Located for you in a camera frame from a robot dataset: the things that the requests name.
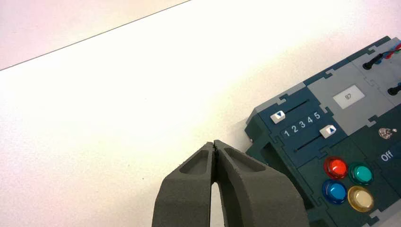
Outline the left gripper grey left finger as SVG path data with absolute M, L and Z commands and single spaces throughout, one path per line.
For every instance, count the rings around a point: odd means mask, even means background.
M 207 142 L 164 178 L 155 200 L 152 226 L 210 226 L 215 162 L 214 144 Z

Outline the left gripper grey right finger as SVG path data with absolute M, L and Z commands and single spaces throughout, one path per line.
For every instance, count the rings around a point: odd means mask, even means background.
M 215 180 L 226 227 L 308 227 L 304 201 L 283 173 L 214 141 Z

